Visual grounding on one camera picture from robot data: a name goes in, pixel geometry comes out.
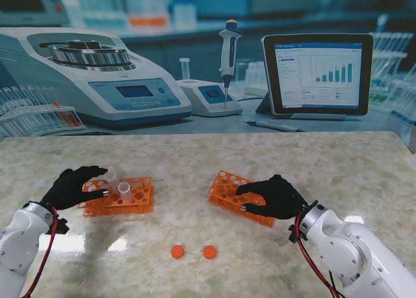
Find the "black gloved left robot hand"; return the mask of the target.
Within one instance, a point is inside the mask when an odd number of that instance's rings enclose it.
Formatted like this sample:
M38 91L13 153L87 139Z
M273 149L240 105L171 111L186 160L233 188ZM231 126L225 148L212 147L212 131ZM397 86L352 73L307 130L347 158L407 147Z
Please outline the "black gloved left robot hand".
M82 202L102 198L109 194L106 189L84 192L83 185L92 178L104 175L108 169L99 166L82 166L76 170L66 169L55 180L51 189L39 201L47 209L57 211L72 208Z

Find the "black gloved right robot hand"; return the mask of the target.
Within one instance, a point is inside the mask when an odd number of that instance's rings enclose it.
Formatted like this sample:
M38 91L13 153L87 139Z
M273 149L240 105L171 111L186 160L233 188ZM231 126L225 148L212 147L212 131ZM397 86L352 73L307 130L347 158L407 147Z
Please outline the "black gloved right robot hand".
M261 195L266 204L258 206L246 203L241 206L241 209L263 217L291 219L309 206L292 184L279 174L273 175L269 180L240 185L235 192L237 196L246 193Z

